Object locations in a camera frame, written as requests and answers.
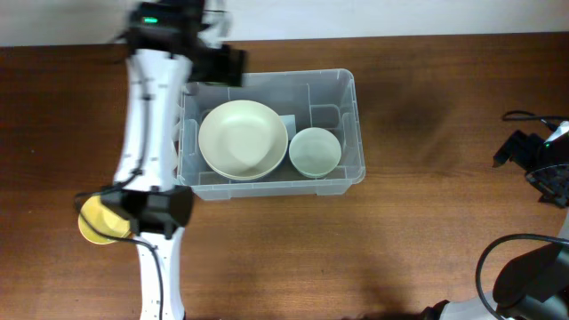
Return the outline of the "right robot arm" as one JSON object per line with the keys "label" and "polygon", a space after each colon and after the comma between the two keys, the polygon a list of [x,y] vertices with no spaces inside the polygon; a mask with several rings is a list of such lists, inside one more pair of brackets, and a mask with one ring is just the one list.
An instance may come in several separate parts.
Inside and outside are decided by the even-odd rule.
{"label": "right robot arm", "polygon": [[[493,156],[493,166],[508,161],[525,170],[525,179],[541,192],[539,202],[568,209],[568,119],[541,117],[552,131],[547,139],[516,131]],[[485,292],[482,269],[491,251],[517,240],[545,245],[508,262],[493,289]],[[475,271],[477,296],[471,300],[443,300],[425,308],[419,319],[567,319],[568,222],[557,236],[512,234],[502,236],[483,250]]]}

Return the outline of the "mint green small bowl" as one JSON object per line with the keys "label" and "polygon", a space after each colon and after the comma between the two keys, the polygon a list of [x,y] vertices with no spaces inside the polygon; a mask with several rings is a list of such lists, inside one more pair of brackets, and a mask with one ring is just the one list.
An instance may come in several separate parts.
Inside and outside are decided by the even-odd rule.
{"label": "mint green small bowl", "polygon": [[328,171],[324,171],[324,172],[318,172],[318,173],[314,173],[314,172],[308,172],[308,171],[303,171],[299,168],[296,168],[296,170],[303,175],[304,177],[310,178],[310,179],[323,179],[324,177],[326,177],[328,174],[332,173],[335,170],[335,167],[332,168],[331,170]]}

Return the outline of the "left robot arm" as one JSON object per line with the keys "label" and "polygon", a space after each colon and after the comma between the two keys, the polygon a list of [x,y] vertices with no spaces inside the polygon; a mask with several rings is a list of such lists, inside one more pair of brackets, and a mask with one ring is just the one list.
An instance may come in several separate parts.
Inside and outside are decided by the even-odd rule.
{"label": "left robot arm", "polygon": [[137,248],[143,319],[183,319],[180,248],[194,194],[177,184],[173,135],[189,83],[239,86],[246,54],[224,44],[228,14],[204,0],[141,1],[124,31],[128,104],[124,144],[103,205],[127,220]]}

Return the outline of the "white small bowl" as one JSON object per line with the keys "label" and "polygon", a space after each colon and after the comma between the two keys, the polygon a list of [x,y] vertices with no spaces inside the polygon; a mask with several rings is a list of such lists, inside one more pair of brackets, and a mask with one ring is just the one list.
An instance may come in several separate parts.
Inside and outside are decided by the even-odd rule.
{"label": "white small bowl", "polygon": [[314,173],[328,171],[336,168],[341,160],[341,144],[326,129],[307,128],[291,140],[289,158],[295,169]]}

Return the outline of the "yellow small bowl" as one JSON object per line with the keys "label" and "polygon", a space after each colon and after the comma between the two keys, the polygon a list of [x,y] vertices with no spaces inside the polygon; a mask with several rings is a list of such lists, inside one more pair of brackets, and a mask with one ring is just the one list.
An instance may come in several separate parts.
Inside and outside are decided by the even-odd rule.
{"label": "yellow small bowl", "polygon": [[87,241],[93,244],[113,244],[116,240],[99,236],[87,225],[84,218],[102,234],[119,238],[126,238],[131,234],[130,223],[104,206],[100,196],[90,197],[82,206],[81,213],[82,216],[78,217],[77,222],[79,231]]}

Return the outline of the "beige bowl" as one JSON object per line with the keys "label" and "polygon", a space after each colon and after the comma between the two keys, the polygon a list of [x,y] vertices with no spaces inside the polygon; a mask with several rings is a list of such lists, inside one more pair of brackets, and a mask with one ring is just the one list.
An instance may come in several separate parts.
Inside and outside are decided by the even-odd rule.
{"label": "beige bowl", "polygon": [[233,100],[214,108],[203,120],[198,146],[204,160],[286,155],[288,135],[279,115],[252,100]]}
{"label": "beige bowl", "polygon": [[221,176],[231,180],[257,180],[271,174],[285,159],[281,156],[253,158],[213,157],[207,164]]}

